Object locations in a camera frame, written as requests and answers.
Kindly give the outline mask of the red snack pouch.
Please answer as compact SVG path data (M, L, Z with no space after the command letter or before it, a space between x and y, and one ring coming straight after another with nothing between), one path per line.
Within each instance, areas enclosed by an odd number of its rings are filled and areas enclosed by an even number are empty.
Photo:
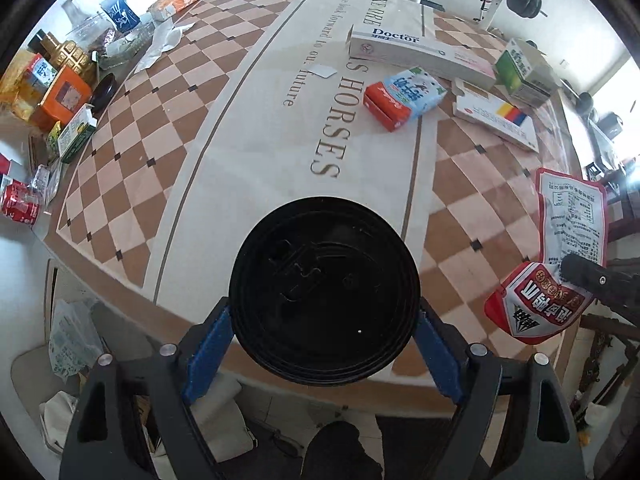
M536 171L539 258L521 263L484 303L484 313L524 344L541 344L566 330L593 294L561 276L565 256L603 266L608 222L602 185L547 168Z

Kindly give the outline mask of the person's dark trouser legs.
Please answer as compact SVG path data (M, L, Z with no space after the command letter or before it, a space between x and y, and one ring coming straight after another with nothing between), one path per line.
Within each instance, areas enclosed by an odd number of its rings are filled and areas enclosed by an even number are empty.
M301 479L382 479L383 468L366 453L358 428L338 420L322 427L309 442Z

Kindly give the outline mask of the red crushed can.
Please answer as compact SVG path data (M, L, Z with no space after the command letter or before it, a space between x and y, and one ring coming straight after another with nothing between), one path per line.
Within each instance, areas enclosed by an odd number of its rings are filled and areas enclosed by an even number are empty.
M40 213L38 196L22 182L1 185L1 213L14 222L33 226Z

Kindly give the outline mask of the green white carton box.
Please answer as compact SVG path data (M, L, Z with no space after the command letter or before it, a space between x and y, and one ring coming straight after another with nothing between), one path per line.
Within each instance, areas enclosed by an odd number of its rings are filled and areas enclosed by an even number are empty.
M530 107L544 105L561 87L553 68L536 48L513 38L501 52L494 65L497 80L506 87L510 98Z

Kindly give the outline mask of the gold bottle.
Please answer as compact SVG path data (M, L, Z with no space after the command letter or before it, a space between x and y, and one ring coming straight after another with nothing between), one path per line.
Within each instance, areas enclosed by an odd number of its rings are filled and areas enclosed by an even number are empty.
M39 29L27 47L42 55L57 70L67 66L87 84L92 84L96 79L96 63L73 40L60 41L50 32Z

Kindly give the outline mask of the red blue milk carton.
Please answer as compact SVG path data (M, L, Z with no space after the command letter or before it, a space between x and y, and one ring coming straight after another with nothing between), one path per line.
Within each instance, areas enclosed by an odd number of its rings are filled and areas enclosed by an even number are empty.
M370 84L363 104L389 132L438 107L448 90L416 66Z

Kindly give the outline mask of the white folded cushion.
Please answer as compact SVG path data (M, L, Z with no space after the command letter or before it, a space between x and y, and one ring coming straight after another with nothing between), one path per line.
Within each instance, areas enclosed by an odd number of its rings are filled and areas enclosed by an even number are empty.
M257 445L235 402L241 390L235 378L219 373L204 396L191 405L198 429L218 463L250 452Z

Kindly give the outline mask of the white Doctor toothpaste box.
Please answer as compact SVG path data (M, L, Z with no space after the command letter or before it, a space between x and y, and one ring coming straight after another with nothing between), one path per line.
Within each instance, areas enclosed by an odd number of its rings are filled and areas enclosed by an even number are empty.
M347 44L351 58L403 68L419 66L432 76L459 78L484 90L496 83L494 69L484 58L435 39L383 27L352 26Z

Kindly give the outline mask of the white box with colour stripes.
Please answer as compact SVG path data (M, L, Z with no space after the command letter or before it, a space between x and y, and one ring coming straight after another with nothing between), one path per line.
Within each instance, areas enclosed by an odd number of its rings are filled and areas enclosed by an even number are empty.
M456 78L451 84L456 100L454 116L482 125L500 139L523 150L539 153L533 119L516 106Z

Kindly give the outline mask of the checkered table cloth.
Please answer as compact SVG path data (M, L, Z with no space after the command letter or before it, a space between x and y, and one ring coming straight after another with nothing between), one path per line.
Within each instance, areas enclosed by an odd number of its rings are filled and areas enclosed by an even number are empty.
M424 297L468 341L508 358L532 348L484 315L539 250L535 174L577 174L551 105L536 152L454 116L454 98L387 131L363 106L392 66L348 54L359 25L498 58L504 44L407 0L201 0L186 34L131 74L68 168L46 245L103 301L160 339L204 320L253 226L296 198L342 196L408 246Z

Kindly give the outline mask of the black round plastic lid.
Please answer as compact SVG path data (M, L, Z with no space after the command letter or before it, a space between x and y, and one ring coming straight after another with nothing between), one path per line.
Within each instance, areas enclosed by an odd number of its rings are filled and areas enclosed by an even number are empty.
M394 228L339 197L293 200L248 233L229 283L234 334L289 382L359 382L393 362L418 320L419 272Z

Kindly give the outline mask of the orange box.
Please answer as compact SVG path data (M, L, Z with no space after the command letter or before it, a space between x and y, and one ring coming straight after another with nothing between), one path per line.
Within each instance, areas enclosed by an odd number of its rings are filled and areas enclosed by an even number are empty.
M92 96L91 87L70 67L63 66L36 105L29 122L49 132L56 122L65 127Z

